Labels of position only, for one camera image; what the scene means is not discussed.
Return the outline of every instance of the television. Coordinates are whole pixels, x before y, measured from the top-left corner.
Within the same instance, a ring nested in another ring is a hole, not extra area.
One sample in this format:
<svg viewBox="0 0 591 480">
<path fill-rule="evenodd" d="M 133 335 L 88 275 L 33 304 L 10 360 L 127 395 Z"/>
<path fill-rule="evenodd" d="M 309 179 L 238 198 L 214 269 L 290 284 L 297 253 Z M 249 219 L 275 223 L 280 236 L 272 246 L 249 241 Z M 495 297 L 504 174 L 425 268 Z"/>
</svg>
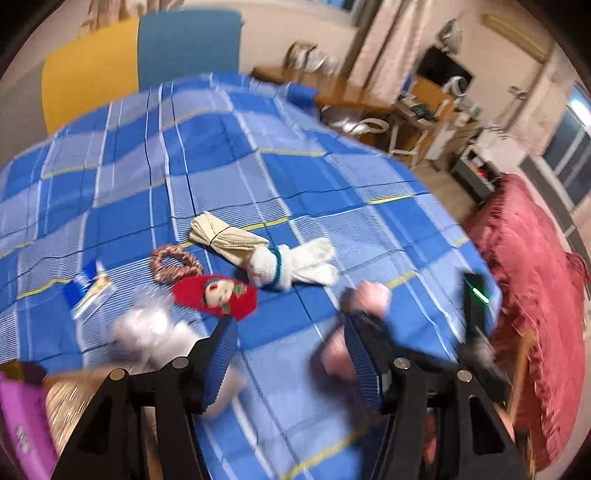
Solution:
<svg viewBox="0 0 591 480">
<path fill-rule="evenodd" d="M 473 75 L 462 65 L 443 53 L 435 45 L 428 48 L 421 63 L 418 66 L 417 74 L 444 86 L 447 81 L 455 76 L 464 77 L 470 86 Z"/>
</svg>

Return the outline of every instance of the purple bag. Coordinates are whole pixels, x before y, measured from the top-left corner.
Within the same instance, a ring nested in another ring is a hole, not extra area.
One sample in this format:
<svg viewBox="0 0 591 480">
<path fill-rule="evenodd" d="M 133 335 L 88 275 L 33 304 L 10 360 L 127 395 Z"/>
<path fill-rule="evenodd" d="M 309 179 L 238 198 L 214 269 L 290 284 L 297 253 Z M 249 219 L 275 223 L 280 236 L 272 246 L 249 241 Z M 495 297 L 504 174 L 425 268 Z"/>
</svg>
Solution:
<svg viewBox="0 0 591 480">
<path fill-rule="evenodd" d="M 57 465 L 45 397 L 41 387 L 9 380 L 0 372 L 0 408 L 10 441 L 28 480 L 50 480 Z"/>
</svg>

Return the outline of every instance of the cartoon face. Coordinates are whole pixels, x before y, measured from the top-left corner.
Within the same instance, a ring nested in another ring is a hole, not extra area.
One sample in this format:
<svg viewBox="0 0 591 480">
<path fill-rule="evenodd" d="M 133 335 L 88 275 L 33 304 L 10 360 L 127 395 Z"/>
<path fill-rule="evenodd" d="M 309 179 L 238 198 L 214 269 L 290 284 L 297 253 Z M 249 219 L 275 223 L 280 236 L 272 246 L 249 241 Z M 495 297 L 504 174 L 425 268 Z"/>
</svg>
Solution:
<svg viewBox="0 0 591 480">
<path fill-rule="evenodd" d="M 205 303 L 208 307 L 219 307 L 230 301 L 234 291 L 232 280 L 220 279 L 209 283 L 205 287 Z"/>
</svg>

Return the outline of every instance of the curtain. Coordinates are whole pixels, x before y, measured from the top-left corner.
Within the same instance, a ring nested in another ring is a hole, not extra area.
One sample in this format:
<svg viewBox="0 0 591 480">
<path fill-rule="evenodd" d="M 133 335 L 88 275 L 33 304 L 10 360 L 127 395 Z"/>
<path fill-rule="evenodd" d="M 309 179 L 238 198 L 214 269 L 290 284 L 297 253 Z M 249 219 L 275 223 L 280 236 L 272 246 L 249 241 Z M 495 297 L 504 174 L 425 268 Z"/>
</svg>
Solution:
<svg viewBox="0 0 591 480">
<path fill-rule="evenodd" d="M 114 25 L 126 18 L 171 10 L 183 2 L 184 0 L 92 0 L 79 36 Z"/>
<path fill-rule="evenodd" d="M 384 0 L 349 81 L 394 103 L 419 52 L 433 0 Z"/>
</svg>

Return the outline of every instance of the rolled beige cloth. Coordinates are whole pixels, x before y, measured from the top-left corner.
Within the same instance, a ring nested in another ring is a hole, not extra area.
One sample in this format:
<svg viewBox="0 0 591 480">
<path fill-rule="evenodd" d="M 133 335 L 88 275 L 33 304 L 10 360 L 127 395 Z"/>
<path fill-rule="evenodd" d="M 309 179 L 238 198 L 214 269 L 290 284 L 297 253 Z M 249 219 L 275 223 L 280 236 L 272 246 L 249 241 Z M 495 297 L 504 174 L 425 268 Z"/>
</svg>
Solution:
<svg viewBox="0 0 591 480">
<path fill-rule="evenodd" d="M 191 220 L 189 238 L 212 247 L 229 262 L 244 269 L 254 249 L 269 243 L 266 238 L 230 226 L 209 212 L 203 212 Z"/>
</svg>

